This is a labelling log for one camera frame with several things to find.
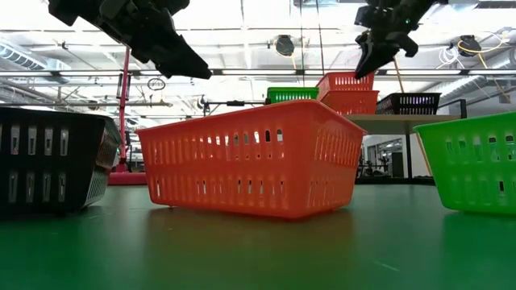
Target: green plastic basket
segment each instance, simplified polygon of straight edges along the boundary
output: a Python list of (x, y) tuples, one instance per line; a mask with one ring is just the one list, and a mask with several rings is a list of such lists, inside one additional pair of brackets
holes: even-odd
[(270, 103), (317, 99), (319, 88), (268, 88), (267, 99)]
[(445, 207), (516, 213), (516, 112), (414, 129)]

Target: black basket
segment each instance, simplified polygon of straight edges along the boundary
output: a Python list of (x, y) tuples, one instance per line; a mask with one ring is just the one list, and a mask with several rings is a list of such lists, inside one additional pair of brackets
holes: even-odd
[(441, 93), (391, 93), (377, 103), (377, 114), (436, 114)]
[(68, 213), (100, 200), (121, 142), (108, 117), (0, 108), (0, 214)]

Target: orange basket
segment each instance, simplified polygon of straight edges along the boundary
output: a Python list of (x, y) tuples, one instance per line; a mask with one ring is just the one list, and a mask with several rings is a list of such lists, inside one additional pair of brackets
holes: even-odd
[(379, 91), (328, 92), (321, 102), (338, 114), (375, 114)]
[(301, 218), (350, 202), (365, 131), (301, 100), (137, 133), (152, 202)]
[(370, 91), (374, 82), (374, 72), (357, 80), (355, 72), (329, 72), (322, 77), (317, 86), (320, 101), (330, 91)]

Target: table leg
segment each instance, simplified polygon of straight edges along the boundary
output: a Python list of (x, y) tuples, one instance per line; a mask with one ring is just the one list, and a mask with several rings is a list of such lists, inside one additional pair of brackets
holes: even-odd
[(412, 180), (412, 152), (410, 152), (410, 134), (405, 134), (406, 143), (406, 166), (409, 180)]

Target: tabletop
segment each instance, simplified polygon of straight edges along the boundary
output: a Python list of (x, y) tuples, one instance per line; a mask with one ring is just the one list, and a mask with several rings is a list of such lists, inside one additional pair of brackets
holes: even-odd
[(347, 115), (356, 125), (366, 130), (369, 135), (405, 135), (413, 134), (414, 127), (460, 119), (457, 115)]
[(357, 185), (298, 222), (153, 205), (108, 188), (67, 217), (0, 222), (0, 289), (510, 289), (516, 218), (458, 213), (435, 187)]

